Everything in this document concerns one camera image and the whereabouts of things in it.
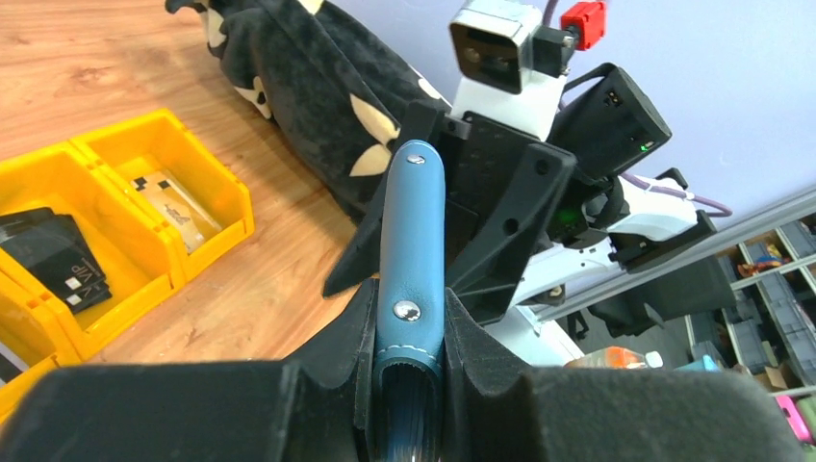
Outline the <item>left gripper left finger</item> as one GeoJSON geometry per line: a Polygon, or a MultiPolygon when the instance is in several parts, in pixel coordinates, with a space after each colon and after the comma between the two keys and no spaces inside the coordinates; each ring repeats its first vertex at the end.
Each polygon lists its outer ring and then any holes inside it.
{"type": "Polygon", "coordinates": [[[369,461],[378,283],[281,360],[48,373],[1,435],[5,461],[369,461]]]}

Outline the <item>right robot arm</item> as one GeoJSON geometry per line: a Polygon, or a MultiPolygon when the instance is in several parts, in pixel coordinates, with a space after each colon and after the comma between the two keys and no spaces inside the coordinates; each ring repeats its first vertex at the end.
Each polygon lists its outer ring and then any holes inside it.
{"type": "MultiPolygon", "coordinates": [[[[729,209],[689,192],[681,173],[668,169],[655,178],[628,174],[624,157],[639,158],[668,140],[669,129],[648,97],[625,70],[597,66],[583,76],[589,88],[557,114],[550,143],[575,155],[577,166],[548,227],[540,234],[522,275],[504,272],[456,293],[482,325],[500,321],[522,306],[557,306],[566,284],[582,275],[659,266],[715,233],[712,220],[729,209]]],[[[445,100],[427,104],[445,128],[436,139],[446,163],[447,256],[455,259],[472,245],[499,196],[513,185],[510,170],[490,170],[467,192],[475,167],[487,159],[473,146],[483,141],[505,159],[523,147],[519,131],[483,116],[456,121],[445,100]]]]}

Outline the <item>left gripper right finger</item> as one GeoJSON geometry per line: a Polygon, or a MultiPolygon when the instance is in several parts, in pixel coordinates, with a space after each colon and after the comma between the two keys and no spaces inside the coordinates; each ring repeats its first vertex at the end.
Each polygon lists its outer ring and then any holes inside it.
{"type": "Polygon", "coordinates": [[[533,367],[446,293],[445,461],[802,461],[736,372],[533,367]]]}

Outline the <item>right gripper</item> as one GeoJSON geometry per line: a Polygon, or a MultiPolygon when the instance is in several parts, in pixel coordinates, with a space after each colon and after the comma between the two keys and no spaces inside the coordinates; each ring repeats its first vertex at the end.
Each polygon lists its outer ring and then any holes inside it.
{"type": "MultiPolygon", "coordinates": [[[[387,178],[395,151],[411,140],[433,143],[446,109],[414,101],[366,215],[327,275],[322,296],[338,295],[378,272],[387,178]]],[[[527,262],[573,174],[573,154],[481,115],[468,114],[466,134],[443,136],[446,284],[474,321],[501,320],[527,262]]]]}

